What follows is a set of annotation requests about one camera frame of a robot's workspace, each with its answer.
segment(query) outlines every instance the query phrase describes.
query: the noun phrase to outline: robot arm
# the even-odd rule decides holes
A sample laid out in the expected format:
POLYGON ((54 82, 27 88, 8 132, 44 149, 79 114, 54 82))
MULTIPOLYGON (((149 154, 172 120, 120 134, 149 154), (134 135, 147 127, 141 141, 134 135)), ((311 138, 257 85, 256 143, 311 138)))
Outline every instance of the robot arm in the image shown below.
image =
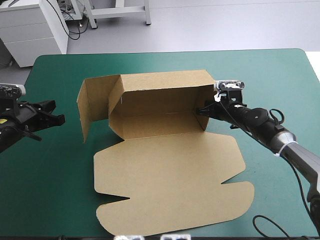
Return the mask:
POLYGON ((226 121, 231 129, 240 128, 258 143, 291 163, 310 183, 307 201, 310 202, 311 219, 320 233, 320 157, 300 146, 296 136, 282 126, 284 115, 276 109, 247 108, 243 104, 242 89, 238 80, 216 81, 214 100, 206 101, 197 114, 226 121), (278 120, 273 112, 281 115, 278 120))
POLYGON ((33 132, 65 123, 64 115, 51 114, 56 108, 54 100, 17 102, 25 94, 23 85, 0 83, 0 153, 23 137, 41 141, 33 132))

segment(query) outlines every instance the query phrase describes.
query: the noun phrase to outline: green tabletop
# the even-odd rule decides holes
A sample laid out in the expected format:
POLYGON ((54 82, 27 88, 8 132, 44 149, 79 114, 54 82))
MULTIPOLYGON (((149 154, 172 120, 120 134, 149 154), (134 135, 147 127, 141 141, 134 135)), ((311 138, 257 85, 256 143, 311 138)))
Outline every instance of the green tabletop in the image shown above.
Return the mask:
MULTIPOLYGON (((41 56, 27 79, 24 100, 56 100, 55 113, 65 114, 66 123, 39 132, 42 142, 24 138, 0 155, 0 236, 110 236, 99 224, 96 209, 122 198, 95 192, 93 155, 122 140, 102 120, 91 126, 83 144, 76 104, 83 79, 196 69, 208 70, 216 80, 244 81, 244 103, 282 110, 284 125, 298 142, 320 155, 320 84, 300 49, 41 56)), ((236 138, 246 170, 230 182, 250 181, 255 197, 243 216, 184 233, 259 236, 252 218, 263 214, 291 236, 316 235, 297 180, 284 160, 239 129, 230 130, 227 123, 211 119, 207 131, 236 138)), ((282 236, 270 223, 257 222, 266 234, 282 236)))

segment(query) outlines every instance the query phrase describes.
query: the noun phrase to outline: drawer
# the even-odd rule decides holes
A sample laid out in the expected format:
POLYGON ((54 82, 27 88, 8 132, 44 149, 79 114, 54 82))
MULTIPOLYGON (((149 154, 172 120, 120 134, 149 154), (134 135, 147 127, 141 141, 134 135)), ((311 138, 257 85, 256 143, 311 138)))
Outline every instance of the drawer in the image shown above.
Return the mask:
POLYGON ((40 7, 0 12, 0 28, 41 24, 47 20, 40 7))
POLYGON ((52 37, 53 34, 47 23, 0 28, 0 39, 2 39, 4 43, 52 37))
POLYGON ((5 46, 20 67, 33 66, 37 57, 42 55, 62 54, 53 37, 7 42, 5 46))

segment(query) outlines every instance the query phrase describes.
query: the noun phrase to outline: floor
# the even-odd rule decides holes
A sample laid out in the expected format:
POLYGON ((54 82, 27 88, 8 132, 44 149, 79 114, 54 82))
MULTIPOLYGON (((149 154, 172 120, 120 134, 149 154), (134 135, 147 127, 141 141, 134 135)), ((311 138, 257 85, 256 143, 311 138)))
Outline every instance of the floor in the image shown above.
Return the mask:
MULTIPOLYGON (((320 58, 314 53, 320 51, 320 0, 149 1, 152 25, 145 25, 143 15, 99 19, 98 29, 89 26, 78 41, 69 40, 67 53, 300 48, 311 52, 310 59, 320 58)), ((92 2, 95 8, 114 4, 92 2)), ((126 1, 127 6, 141 3, 126 1)), ((17 65, 2 69, 0 82, 23 84, 30 70, 17 65)))

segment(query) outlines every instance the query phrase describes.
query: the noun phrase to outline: unfolded cardboard box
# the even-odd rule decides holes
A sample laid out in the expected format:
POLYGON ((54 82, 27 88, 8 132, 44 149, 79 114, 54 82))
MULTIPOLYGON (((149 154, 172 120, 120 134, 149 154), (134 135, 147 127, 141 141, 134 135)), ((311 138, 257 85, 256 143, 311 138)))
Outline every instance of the unfolded cardboard box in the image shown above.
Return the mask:
POLYGON ((205 70, 87 78, 77 104, 83 138, 109 119, 123 142, 94 155, 98 193, 128 197, 96 215, 114 235, 154 235, 216 224, 244 214, 250 182, 225 183, 245 170, 235 139, 205 132, 196 108, 213 99, 205 70))

